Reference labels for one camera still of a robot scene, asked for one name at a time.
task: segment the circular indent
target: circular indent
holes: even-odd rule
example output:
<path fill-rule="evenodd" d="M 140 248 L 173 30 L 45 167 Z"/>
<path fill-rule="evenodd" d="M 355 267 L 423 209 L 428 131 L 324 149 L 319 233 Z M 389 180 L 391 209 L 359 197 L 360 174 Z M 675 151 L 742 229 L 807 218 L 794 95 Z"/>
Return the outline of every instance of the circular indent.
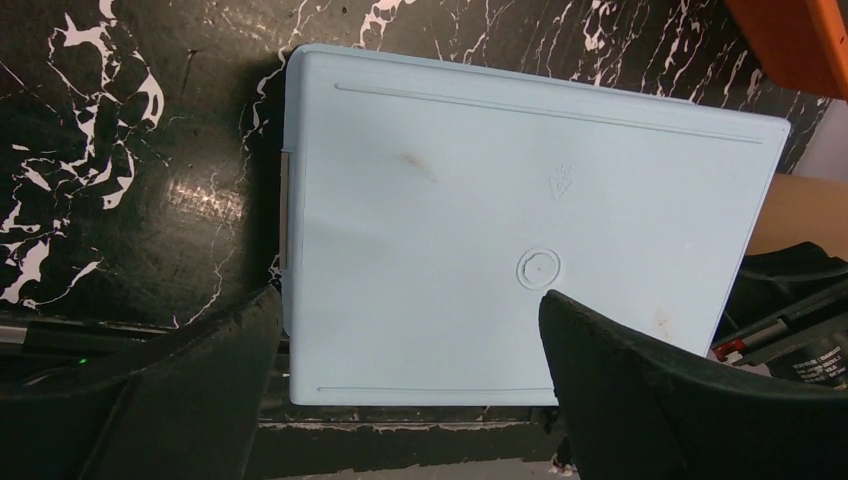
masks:
<path fill-rule="evenodd" d="M 559 277 L 559 256 L 547 248 L 534 248 L 518 260 L 518 282 L 529 290 L 539 290 Z"/>

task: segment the marble pattern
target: marble pattern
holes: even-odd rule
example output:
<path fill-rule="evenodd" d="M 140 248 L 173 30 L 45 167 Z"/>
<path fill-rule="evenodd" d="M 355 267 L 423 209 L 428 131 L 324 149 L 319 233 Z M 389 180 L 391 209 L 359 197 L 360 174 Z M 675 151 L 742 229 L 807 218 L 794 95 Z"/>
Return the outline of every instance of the marble pattern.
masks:
<path fill-rule="evenodd" d="M 0 308 L 91 321 L 179 327 L 279 277 L 284 67 L 303 43 L 784 117 L 783 172 L 828 103 L 772 84 L 717 0 L 4 8 Z"/>

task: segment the plastic container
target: plastic container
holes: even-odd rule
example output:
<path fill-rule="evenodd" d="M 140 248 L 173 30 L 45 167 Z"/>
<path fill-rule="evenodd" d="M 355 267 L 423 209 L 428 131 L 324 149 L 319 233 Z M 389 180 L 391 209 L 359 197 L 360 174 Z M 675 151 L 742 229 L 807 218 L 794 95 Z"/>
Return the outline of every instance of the plastic container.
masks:
<path fill-rule="evenodd" d="M 547 289 L 705 354 L 788 131 L 535 75 L 298 48 L 281 206 L 292 401 L 556 405 Z"/>
<path fill-rule="evenodd" d="M 844 99 L 848 98 L 848 43 L 839 3 L 725 0 L 774 83 Z"/>

